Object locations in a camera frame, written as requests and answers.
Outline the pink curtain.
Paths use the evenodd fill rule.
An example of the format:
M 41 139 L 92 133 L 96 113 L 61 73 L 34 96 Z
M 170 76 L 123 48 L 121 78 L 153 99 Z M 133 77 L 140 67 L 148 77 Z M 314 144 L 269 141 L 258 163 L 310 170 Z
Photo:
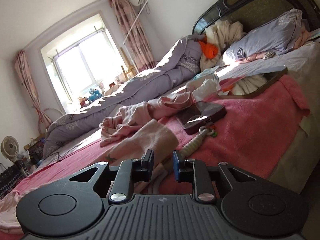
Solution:
M 124 46 L 139 72 L 156 66 L 151 47 L 133 5 L 129 0 L 109 0 L 121 33 Z
M 48 129 L 52 124 L 52 120 L 42 109 L 39 94 L 31 75 L 31 70 L 25 51 L 21 50 L 17 53 L 14 61 L 14 67 L 22 86 L 25 88 L 31 103 L 37 112 L 39 125 L 43 124 L 44 127 Z

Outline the left pink curtain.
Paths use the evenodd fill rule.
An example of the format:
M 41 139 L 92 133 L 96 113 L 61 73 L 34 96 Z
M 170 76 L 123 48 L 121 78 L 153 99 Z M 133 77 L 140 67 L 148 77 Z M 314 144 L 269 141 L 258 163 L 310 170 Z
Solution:
M 31 75 L 31 70 L 25 51 L 21 50 L 17 53 L 14 61 L 14 67 L 22 86 L 25 88 L 31 103 L 37 112 L 39 125 L 43 124 L 44 127 L 48 129 L 52 124 L 52 120 L 42 109 L 39 94 Z

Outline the dark bed headboard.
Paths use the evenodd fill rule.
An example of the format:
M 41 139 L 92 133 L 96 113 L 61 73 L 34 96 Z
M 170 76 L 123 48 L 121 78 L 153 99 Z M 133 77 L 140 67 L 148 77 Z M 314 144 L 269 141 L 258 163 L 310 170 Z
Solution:
M 314 0 L 218 0 L 206 10 L 193 26 L 193 34 L 218 20 L 239 21 L 248 32 L 291 9 L 301 10 L 310 30 L 319 28 L 319 6 Z

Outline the pink bed blanket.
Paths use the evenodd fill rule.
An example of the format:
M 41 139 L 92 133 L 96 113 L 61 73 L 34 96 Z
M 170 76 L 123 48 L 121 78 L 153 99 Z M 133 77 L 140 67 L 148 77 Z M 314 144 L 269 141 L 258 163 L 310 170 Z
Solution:
M 299 130 L 310 107 L 300 85 L 284 75 L 259 96 L 252 99 L 219 100 L 227 114 L 215 123 L 216 137 L 206 137 L 192 154 L 207 165 L 221 161 L 267 178 Z M 175 117 L 162 118 L 160 124 L 178 139 L 181 149 L 191 136 Z

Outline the blue plush toy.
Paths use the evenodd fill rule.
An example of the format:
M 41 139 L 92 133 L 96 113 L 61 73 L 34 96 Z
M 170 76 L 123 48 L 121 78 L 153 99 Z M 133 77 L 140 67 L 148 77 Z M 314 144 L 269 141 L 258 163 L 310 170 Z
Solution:
M 89 90 L 89 93 L 91 94 L 88 98 L 89 103 L 94 102 L 95 100 L 101 98 L 103 95 L 101 94 L 100 90 L 91 88 Z

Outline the purple pillow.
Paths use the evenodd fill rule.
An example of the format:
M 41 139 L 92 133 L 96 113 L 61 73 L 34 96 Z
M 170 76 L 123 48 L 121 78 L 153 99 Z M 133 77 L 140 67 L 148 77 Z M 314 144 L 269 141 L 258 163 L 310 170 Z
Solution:
M 268 53 L 282 55 L 299 48 L 308 33 L 302 16 L 301 10 L 291 9 L 253 29 L 225 51 L 222 62 L 225 65 L 247 63 L 262 59 Z

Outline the orange cloth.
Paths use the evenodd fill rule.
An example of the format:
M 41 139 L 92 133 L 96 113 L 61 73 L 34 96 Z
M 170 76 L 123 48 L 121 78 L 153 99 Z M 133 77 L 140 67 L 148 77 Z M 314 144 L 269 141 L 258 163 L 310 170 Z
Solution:
M 218 47 L 214 44 L 208 43 L 206 37 L 203 38 L 202 40 L 198 40 L 198 42 L 200 44 L 200 47 L 204 56 L 207 59 L 212 60 L 218 55 L 218 52 L 219 52 Z

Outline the crumpled pink clothes pile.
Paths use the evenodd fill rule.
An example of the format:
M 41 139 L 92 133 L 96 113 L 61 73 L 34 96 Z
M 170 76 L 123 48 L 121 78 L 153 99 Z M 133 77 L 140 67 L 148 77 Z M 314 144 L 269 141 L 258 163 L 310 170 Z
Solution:
M 104 147 L 123 139 L 130 133 L 138 131 L 151 120 L 175 115 L 192 104 L 191 93 L 184 92 L 120 107 L 114 117 L 105 117 L 99 125 L 101 128 L 100 146 Z

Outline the beige round fan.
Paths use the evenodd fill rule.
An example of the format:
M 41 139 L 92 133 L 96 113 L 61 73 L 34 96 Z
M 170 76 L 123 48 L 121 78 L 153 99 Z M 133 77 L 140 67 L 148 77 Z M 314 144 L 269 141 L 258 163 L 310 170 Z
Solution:
M 1 153 L 13 163 L 17 161 L 20 148 L 17 140 L 12 136 L 6 136 L 1 142 Z

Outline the purple quilt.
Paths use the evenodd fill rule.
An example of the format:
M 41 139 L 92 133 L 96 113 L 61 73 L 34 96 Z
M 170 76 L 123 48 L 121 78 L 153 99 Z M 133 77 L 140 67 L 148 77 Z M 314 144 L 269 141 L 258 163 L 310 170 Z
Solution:
M 42 157 L 47 158 L 64 143 L 95 129 L 118 106 L 129 106 L 155 99 L 193 78 L 200 71 L 203 35 L 178 40 L 155 68 L 146 69 L 75 113 L 54 121 L 46 134 Z

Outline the right pink curtain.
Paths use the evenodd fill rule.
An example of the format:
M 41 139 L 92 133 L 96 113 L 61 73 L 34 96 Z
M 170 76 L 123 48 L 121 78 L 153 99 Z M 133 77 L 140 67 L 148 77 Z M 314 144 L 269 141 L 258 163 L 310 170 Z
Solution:
M 156 66 L 151 47 L 133 5 L 129 0 L 109 0 L 121 33 L 124 46 L 139 72 Z

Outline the patterned cloth covered cabinet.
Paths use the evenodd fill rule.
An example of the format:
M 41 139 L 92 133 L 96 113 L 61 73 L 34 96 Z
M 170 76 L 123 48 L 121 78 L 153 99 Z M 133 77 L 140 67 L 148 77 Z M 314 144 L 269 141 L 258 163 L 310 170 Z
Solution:
M 25 169 L 12 165 L 0 175 L 0 200 L 9 194 L 26 177 Z

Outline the light pink garment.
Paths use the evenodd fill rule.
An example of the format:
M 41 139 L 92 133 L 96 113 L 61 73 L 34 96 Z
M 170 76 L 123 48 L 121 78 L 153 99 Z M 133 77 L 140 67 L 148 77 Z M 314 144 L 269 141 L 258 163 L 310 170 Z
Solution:
M 154 151 L 154 165 L 157 166 L 178 145 L 178 139 L 167 126 L 151 120 L 136 133 L 119 142 L 101 147 L 100 141 L 96 140 L 62 158 L 56 155 L 49 157 L 1 200 L 1 239 L 22 238 L 23 232 L 16 218 L 16 206 L 29 192 L 100 161 L 119 165 L 126 159 L 141 158 L 147 150 Z

